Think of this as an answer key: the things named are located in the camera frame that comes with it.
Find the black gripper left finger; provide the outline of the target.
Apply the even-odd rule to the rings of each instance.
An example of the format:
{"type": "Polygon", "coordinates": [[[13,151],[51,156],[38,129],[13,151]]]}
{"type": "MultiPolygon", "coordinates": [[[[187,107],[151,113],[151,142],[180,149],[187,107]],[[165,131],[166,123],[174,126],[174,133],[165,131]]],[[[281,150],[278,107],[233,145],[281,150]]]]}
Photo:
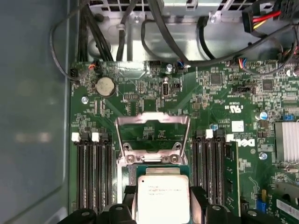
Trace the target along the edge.
{"type": "Polygon", "coordinates": [[[60,224],[135,224],[132,218],[133,199],[136,186],[126,186],[121,204],[114,204],[97,213],[92,209],[79,209],[61,220],[60,224]]]}

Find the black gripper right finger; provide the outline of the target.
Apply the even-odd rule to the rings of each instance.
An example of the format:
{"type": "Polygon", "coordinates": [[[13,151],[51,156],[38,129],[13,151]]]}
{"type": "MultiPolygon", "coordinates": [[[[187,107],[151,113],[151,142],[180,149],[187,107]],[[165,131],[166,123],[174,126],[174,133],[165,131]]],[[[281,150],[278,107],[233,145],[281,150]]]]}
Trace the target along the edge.
{"type": "Polygon", "coordinates": [[[201,187],[190,187],[190,211],[194,224],[279,224],[280,221],[255,209],[235,216],[225,206],[210,204],[201,187]]]}

